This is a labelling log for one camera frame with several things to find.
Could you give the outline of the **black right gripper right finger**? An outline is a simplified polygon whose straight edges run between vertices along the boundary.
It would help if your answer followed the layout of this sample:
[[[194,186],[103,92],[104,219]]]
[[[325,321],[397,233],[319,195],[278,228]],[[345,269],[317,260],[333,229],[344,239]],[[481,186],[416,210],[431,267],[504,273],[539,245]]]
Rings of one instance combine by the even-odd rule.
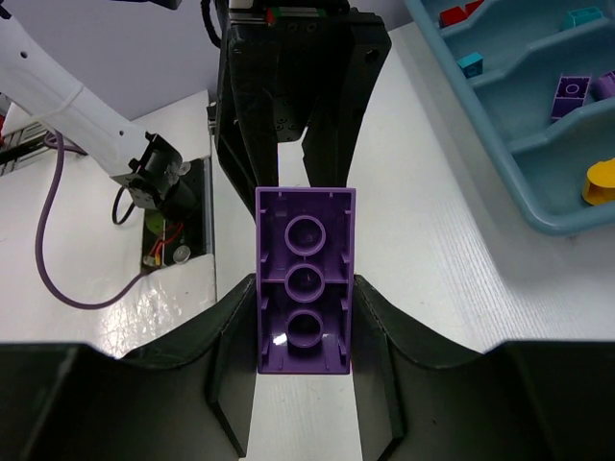
[[[353,382],[366,460],[610,460],[614,346],[507,341],[479,353],[356,277]]]

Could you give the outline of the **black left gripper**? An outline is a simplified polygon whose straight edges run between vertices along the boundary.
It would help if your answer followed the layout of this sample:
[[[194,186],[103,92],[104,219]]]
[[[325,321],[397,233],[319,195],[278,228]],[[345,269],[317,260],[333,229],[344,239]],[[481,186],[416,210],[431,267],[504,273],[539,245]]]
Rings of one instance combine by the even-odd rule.
[[[347,1],[227,1],[215,148],[248,212],[274,186],[278,143],[299,139],[312,186],[347,184],[391,49],[382,19]]]

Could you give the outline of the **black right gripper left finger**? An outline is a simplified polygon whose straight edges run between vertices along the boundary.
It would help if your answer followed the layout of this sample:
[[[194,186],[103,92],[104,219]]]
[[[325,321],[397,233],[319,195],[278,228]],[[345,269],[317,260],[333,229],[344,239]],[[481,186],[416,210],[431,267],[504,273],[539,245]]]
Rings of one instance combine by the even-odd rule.
[[[1,348],[5,460],[237,460],[256,387],[256,285],[111,357],[78,343]]]

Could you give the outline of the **purple sloped lego brick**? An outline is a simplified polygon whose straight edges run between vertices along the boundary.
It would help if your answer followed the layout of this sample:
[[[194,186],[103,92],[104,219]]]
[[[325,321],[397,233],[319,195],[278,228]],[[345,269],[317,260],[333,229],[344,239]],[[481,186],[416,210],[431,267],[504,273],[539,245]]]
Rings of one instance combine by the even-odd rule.
[[[257,188],[260,373],[350,372],[355,221],[353,188]]]

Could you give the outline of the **small teal lego cube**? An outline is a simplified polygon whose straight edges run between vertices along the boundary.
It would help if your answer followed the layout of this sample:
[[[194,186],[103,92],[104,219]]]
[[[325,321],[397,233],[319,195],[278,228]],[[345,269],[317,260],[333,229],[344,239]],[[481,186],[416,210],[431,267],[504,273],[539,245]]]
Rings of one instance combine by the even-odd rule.
[[[457,61],[466,79],[475,78],[483,73],[483,56],[479,52],[473,52]]]

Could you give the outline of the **red rectangular lego brick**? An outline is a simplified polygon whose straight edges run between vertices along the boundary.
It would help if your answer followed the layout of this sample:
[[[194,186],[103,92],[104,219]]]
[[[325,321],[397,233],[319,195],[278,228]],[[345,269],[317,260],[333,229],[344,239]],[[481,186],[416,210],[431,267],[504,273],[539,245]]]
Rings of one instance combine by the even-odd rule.
[[[438,22],[441,29],[453,26],[460,22],[463,22],[468,17],[467,11],[464,7],[454,6],[447,10],[442,11],[439,14]]]

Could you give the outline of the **red small lego brick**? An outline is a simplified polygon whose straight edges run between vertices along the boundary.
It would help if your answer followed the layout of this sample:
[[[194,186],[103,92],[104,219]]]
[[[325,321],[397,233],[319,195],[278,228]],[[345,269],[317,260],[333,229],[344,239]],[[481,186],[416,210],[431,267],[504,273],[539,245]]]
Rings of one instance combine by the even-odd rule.
[[[465,5],[465,12],[467,16],[473,14],[484,2],[484,0],[473,0]]]

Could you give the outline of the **orange oval flower lego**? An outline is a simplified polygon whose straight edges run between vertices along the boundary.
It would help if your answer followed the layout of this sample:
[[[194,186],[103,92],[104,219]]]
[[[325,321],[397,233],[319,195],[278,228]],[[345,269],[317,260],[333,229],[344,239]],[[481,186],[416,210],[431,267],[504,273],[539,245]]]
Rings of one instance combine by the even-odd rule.
[[[582,188],[583,200],[591,206],[604,205],[614,201],[615,158],[602,160],[588,168]]]

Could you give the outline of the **purple round flower lego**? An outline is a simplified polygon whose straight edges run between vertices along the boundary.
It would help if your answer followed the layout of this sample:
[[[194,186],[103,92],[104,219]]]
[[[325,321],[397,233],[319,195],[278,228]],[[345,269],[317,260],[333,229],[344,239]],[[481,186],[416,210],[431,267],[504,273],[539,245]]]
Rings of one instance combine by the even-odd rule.
[[[551,110],[553,122],[585,104],[591,81],[591,74],[585,76],[562,74],[559,77]]]

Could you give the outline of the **purple square lego plate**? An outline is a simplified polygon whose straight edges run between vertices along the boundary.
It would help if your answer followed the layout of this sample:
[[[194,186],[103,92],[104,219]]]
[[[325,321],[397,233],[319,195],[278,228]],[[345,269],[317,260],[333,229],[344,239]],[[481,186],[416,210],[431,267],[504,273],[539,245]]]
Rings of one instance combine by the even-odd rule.
[[[591,92],[596,101],[615,96],[615,72],[609,71],[601,75],[591,84]]]

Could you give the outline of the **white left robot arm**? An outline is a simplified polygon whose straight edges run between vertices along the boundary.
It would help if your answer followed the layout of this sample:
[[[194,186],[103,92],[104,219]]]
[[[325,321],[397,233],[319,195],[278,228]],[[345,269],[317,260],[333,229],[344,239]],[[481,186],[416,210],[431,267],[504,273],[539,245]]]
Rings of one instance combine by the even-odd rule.
[[[346,1],[205,1],[218,47],[215,148],[249,210],[279,182],[278,147],[300,141],[311,185],[343,187],[364,113],[391,48],[382,19]],[[1,13],[1,90],[83,148],[138,207],[186,221],[197,199],[182,156],[129,121]]]

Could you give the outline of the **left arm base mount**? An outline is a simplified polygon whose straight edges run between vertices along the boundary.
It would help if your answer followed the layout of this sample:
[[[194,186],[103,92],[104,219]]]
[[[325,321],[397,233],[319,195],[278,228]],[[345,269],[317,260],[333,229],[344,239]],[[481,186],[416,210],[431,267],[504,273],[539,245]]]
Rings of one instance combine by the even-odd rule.
[[[140,270],[151,273],[213,254],[212,168],[210,158],[197,158],[185,169],[184,182],[195,194],[193,213],[175,224],[146,210],[143,218]]]

